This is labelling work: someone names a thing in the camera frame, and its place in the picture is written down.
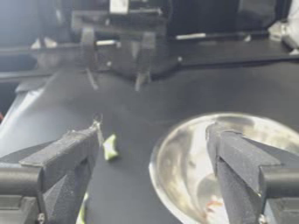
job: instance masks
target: metal rod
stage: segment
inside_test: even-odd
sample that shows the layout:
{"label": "metal rod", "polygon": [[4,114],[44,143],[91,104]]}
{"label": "metal rod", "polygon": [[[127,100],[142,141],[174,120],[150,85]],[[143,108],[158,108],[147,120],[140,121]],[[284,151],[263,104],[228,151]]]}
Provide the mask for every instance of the metal rod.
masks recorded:
{"label": "metal rod", "polygon": [[[102,46],[115,46],[118,41],[114,39],[100,40],[96,42],[98,49]],[[63,44],[58,45],[58,47],[42,47],[42,48],[30,48],[30,47],[9,47],[0,48],[0,57],[3,56],[17,56],[17,55],[40,55],[43,53],[66,53],[68,51],[78,52],[80,51],[80,44]]]}

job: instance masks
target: black tabletop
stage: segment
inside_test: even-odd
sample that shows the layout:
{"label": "black tabletop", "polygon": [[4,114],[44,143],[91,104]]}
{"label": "black tabletop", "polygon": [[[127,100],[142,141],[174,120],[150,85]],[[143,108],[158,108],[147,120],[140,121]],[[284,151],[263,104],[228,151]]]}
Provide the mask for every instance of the black tabletop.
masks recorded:
{"label": "black tabletop", "polygon": [[0,156],[87,128],[103,119],[116,134],[120,159],[99,153],[90,184],[88,223],[179,223],[164,208],[148,174],[155,143],[182,120],[220,111],[266,116],[299,130],[298,65],[192,69],[172,73],[135,91],[134,82],[102,74],[95,91],[84,73],[60,72],[47,82],[19,88],[0,128]]}

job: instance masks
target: stainless steel bowl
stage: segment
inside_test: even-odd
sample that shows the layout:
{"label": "stainless steel bowl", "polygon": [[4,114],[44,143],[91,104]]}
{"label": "stainless steel bowl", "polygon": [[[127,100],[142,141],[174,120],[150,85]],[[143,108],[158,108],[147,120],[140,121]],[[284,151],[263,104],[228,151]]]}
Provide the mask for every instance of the stainless steel bowl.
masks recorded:
{"label": "stainless steel bowl", "polygon": [[158,143],[150,164],[154,189],[182,223],[210,223],[204,207],[212,195],[220,197],[206,148],[206,129],[215,122],[252,140],[299,154],[299,134],[270,119],[223,113],[183,122]]}

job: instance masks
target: white object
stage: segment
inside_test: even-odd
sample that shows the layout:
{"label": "white object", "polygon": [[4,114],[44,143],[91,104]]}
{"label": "white object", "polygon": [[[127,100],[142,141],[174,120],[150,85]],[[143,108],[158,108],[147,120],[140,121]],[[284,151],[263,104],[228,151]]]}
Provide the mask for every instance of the white object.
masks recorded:
{"label": "white object", "polygon": [[127,14],[130,0],[110,0],[110,13],[112,14]]}
{"label": "white object", "polygon": [[294,42],[299,45],[299,0],[292,1],[288,14],[288,32]]}

